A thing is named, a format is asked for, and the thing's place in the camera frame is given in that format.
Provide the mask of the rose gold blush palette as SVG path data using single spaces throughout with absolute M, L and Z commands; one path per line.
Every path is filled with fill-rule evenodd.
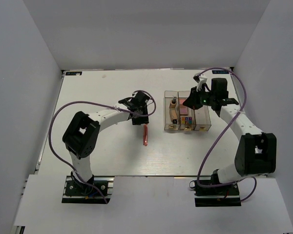
M 179 113 L 181 116 L 188 116 L 188 107 L 184 105 L 184 98 L 179 98 Z

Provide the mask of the small foundation pump bottle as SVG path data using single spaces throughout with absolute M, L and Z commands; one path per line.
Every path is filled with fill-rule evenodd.
M 169 109 L 175 109 L 177 105 L 177 97 L 173 97 L 169 103 Z

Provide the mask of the colourful small eyeshadow palette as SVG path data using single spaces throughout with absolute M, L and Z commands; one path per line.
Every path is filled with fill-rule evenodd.
M 183 125 L 191 125 L 192 124 L 192 117 L 181 116 L 181 124 L 183 124 Z

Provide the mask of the beige foundation tube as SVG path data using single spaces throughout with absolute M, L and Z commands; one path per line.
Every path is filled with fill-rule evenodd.
M 177 120 L 178 120 L 178 115 L 177 115 L 177 111 L 175 108 L 170 108 L 169 109 L 169 116 L 170 116 L 170 120 L 173 124 L 177 124 Z

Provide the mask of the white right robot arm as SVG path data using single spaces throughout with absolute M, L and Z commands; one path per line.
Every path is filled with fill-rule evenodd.
M 211 109 L 227 123 L 225 131 L 231 129 L 239 144 L 234 162 L 216 169 L 207 187 L 220 195 L 229 185 L 247 177 L 271 174 L 276 169 L 277 139 L 273 133 L 264 133 L 243 113 L 238 101 L 229 97 L 228 82 L 225 78 L 213 78 L 211 87 L 206 78 L 195 76 L 197 86 L 191 88 L 183 105 L 192 110 L 204 106 Z

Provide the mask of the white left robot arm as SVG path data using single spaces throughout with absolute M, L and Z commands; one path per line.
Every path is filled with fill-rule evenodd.
M 87 195 L 93 190 L 94 175 L 90 154 L 95 149 L 99 133 L 120 122 L 131 120 L 133 125 L 149 123 L 147 104 L 153 98 L 145 91 L 135 91 L 131 97 L 119 100 L 114 106 L 102 105 L 103 110 L 92 114 L 77 112 L 72 118 L 62 141 L 69 151 L 74 167 L 72 180 L 77 189 Z

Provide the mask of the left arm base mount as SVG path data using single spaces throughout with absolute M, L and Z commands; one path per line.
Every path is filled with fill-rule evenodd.
M 113 192 L 114 177 L 94 177 L 93 185 L 96 186 L 105 198 L 94 189 L 87 185 L 75 182 L 70 175 L 66 177 L 62 195 L 64 204 L 107 204 Z

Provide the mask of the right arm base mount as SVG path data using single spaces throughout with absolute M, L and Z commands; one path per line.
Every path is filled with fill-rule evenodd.
M 196 180 L 189 183 L 194 191 L 195 207 L 239 207 L 241 206 L 238 186 L 228 185 L 217 188 L 203 188 Z

